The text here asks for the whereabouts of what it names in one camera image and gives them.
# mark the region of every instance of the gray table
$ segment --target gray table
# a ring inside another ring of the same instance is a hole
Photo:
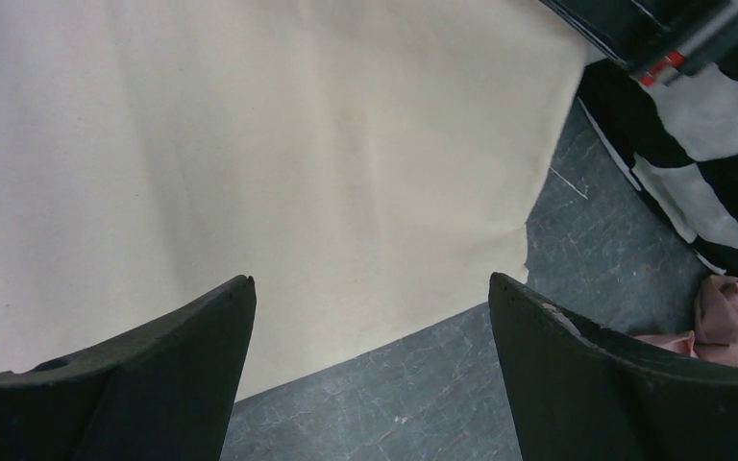
[[[640,202],[578,104],[528,230],[540,293],[624,332],[690,327],[706,271]],[[521,459],[486,307],[237,403],[222,459]]]

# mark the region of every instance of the pink fabric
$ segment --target pink fabric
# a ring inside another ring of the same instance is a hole
[[[636,339],[668,351],[738,367],[738,279],[712,276],[695,299],[695,330]]]

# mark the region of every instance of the speckled gray surface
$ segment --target speckled gray surface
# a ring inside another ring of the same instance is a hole
[[[689,326],[705,270],[634,195],[578,105],[528,231],[540,293],[621,331]],[[521,459],[486,307],[237,403],[221,459]]]

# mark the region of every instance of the white cloth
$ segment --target white cloth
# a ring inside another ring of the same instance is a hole
[[[0,371],[240,273],[240,398],[483,301],[585,59],[535,0],[0,1]]]

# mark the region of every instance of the checkered fabric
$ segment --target checkered fabric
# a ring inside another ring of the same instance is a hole
[[[642,198],[708,267],[738,277],[738,49],[649,89],[596,62],[579,98]]]

